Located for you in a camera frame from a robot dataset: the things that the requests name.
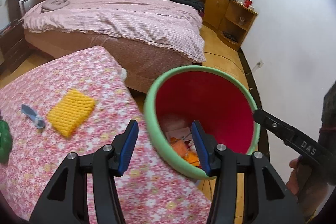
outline wooden floor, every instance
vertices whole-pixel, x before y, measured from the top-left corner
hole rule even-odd
[[[216,68],[218,70],[224,71],[234,78],[236,78],[239,82],[241,82],[247,89],[248,84],[243,73],[243,67],[238,57],[238,53],[225,45],[221,40],[217,38],[215,32],[211,29],[203,26],[201,29],[201,36],[205,40],[205,57],[207,59],[206,62],[203,63],[203,66],[208,66],[211,68]],[[15,80],[19,76],[24,73],[47,63],[49,60],[44,57],[39,56],[36,53],[33,53],[30,57],[28,57],[14,73],[9,73],[6,71],[0,76],[0,88],[4,87],[11,81]],[[135,101],[139,106],[141,112],[143,112],[143,103],[145,99],[144,94],[140,94],[135,96]],[[215,188],[215,180],[212,181],[202,181],[198,188],[203,191],[205,196],[208,199],[212,199],[213,191]],[[238,192],[237,192],[237,208],[236,208],[236,224],[241,224],[243,222],[243,204],[244,204],[244,178],[242,174],[238,175]]]

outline folded blanket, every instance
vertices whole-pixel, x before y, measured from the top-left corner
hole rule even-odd
[[[61,9],[70,4],[68,0],[46,0],[42,5],[42,12],[50,12]]]

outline power cord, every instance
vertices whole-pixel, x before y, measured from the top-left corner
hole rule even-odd
[[[217,55],[217,56],[220,56],[220,57],[223,57],[223,58],[225,58],[225,59],[228,59],[228,60],[230,60],[232,63],[234,63],[234,61],[232,61],[231,59],[229,59],[229,58],[227,58],[227,57],[225,57],[225,56],[222,56],[222,55],[219,55],[219,54],[214,54],[214,53],[212,53],[212,52],[204,52],[204,53],[209,53],[209,54],[213,54],[213,55]],[[255,69],[255,67],[257,66],[255,66],[249,73],[245,73],[240,67],[238,67],[238,65],[236,64],[236,63],[234,63],[236,66],[237,66],[237,68],[242,72],[242,73],[244,73],[245,75],[250,75],[251,73],[252,73],[252,71],[253,71],[253,69]]]

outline pink floral fabric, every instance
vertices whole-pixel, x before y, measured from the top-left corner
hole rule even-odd
[[[152,147],[146,125],[122,79],[121,67],[100,46],[75,52],[22,75],[0,90],[0,109],[13,136],[7,165],[0,165],[0,190],[22,218],[30,214],[64,157],[95,152],[123,133],[130,119],[139,123],[139,137],[129,169],[116,186],[127,223],[206,223],[210,201],[187,178],[170,168]],[[69,139],[54,130],[48,111],[75,88],[96,100],[89,118]],[[21,105],[44,117],[36,129]],[[88,177],[90,223],[97,223],[92,177]]]

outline green object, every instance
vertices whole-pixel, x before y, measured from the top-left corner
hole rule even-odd
[[[248,101],[252,111],[257,110],[257,105],[249,93],[249,91],[235,78],[227,73],[224,73],[220,70],[203,67],[203,66],[183,66],[178,67],[175,69],[171,69],[168,72],[162,74],[159,78],[155,80],[151,88],[149,89],[145,104],[144,104],[144,117],[146,120],[147,130],[149,133],[150,140],[153,146],[156,148],[158,154],[170,165],[172,168],[180,172],[181,174],[188,176],[190,178],[198,179],[198,180],[211,180],[214,178],[210,178],[206,175],[206,173],[191,164],[187,161],[182,159],[170,146],[169,142],[167,141],[164,133],[161,131],[157,116],[156,116],[156,109],[155,109],[155,101],[156,95],[159,88],[163,85],[163,83],[171,78],[172,76],[187,72],[187,71],[204,71],[209,72],[220,77],[225,78],[226,80],[233,83],[245,96],[246,100]],[[254,132],[253,138],[251,141],[250,148],[248,149],[247,154],[251,155],[258,146],[260,136],[260,125],[256,122],[254,123]]]
[[[12,150],[12,135],[8,123],[0,120],[0,163],[7,163]]]

